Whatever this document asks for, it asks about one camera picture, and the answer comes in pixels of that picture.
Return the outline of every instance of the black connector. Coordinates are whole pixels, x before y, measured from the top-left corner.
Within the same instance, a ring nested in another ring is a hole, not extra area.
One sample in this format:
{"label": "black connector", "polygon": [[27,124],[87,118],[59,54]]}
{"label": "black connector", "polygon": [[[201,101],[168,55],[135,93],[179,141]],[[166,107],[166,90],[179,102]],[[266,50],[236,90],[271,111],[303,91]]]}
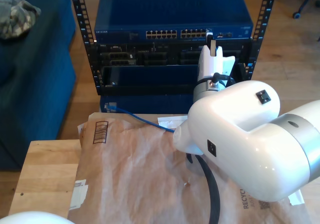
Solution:
{"label": "black connector", "polygon": [[236,82],[234,78],[228,75],[221,75],[219,73],[215,73],[212,77],[212,82],[217,83],[219,80],[227,80],[231,82],[231,85],[234,85]]}

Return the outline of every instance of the server rack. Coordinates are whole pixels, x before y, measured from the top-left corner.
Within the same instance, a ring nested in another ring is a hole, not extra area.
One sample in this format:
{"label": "server rack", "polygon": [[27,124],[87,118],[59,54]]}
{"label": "server rack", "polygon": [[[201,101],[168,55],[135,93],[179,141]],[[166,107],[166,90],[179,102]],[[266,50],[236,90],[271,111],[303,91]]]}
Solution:
{"label": "server rack", "polygon": [[[252,78],[258,55],[260,52],[260,48],[264,39],[264,35],[266,33],[267,25],[269,22],[270,14],[272,11],[272,7],[274,5],[275,0],[262,0],[258,20],[256,22],[255,30],[253,32],[253,37],[250,40],[247,41],[237,41],[234,40],[231,44],[230,41],[228,43],[225,43],[223,41],[220,41],[220,45],[223,46],[223,49],[228,50],[228,48],[231,48],[232,50],[239,49],[240,54],[237,58],[236,56],[236,64],[234,68],[237,69],[237,75],[234,76],[236,81],[243,81],[243,80],[250,80]],[[100,45],[98,44],[95,39],[94,35],[92,33],[88,12],[86,9],[86,3],[85,0],[72,0],[73,6],[75,8],[75,13],[78,21],[78,25],[81,31],[82,40],[85,46],[86,54],[89,60],[92,76],[94,83],[96,85],[96,91],[98,95],[126,95],[126,94],[132,94],[134,91],[134,87],[132,88],[122,88],[121,86],[117,86],[116,83],[111,82],[106,84],[105,83],[105,76],[103,75],[101,69],[102,69],[102,62],[101,55],[104,53],[112,52],[110,46],[106,45]],[[153,45],[139,45],[139,44],[123,44],[120,45],[120,48],[125,49],[126,52],[135,52],[137,49],[148,49],[151,52],[157,52],[160,48],[165,48],[165,45],[162,43],[153,43]],[[172,45],[171,49],[175,49],[178,53],[182,48],[185,47],[185,43],[172,43],[169,44]],[[175,55],[170,57],[171,61],[175,63]],[[179,88],[173,88],[176,87],[175,85],[172,86],[166,86],[166,91],[163,92],[163,88],[159,87],[158,89],[155,86],[144,86],[142,88],[140,86],[140,93],[141,94],[177,94],[175,92],[179,92],[179,94],[191,94],[190,93],[190,86],[188,84],[184,83],[179,86]]]}

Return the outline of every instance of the wooden table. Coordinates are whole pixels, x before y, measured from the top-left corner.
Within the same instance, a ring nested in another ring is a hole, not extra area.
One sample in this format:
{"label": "wooden table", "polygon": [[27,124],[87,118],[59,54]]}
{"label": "wooden table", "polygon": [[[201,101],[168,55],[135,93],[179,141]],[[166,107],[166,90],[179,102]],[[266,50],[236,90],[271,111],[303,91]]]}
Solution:
{"label": "wooden table", "polygon": [[67,218],[80,153],[79,140],[31,142],[9,214],[38,210]]}

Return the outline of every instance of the black cable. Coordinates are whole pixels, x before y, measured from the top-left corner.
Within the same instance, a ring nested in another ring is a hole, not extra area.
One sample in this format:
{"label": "black cable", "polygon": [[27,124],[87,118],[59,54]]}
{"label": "black cable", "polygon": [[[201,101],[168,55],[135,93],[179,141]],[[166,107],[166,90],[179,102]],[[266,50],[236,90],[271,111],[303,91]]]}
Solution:
{"label": "black cable", "polygon": [[[190,163],[193,163],[191,154],[186,154],[186,157]],[[202,159],[201,156],[195,155],[195,157],[198,159],[202,170],[206,176],[206,181],[208,183],[209,187],[209,195],[210,195],[210,218],[209,218],[209,224],[217,224],[219,222],[220,217],[220,195],[219,195],[219,189],[216,182],[216,179],[214,178],[214,175],[212,171],[210,170],[210,167],[207,165],[207,163]]]}

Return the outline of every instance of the camouflage fabric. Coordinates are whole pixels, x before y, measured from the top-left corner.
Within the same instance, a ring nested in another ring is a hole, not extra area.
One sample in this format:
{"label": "camouflage fabric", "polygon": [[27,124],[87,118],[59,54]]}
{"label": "camouflage fabric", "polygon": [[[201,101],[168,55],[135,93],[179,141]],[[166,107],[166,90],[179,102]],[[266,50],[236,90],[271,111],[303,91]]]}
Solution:
{"label": "camouflage fabric", "polygon": [[41,10],[25,0],[0,0],[0,39],[11,39],[27,32]]}

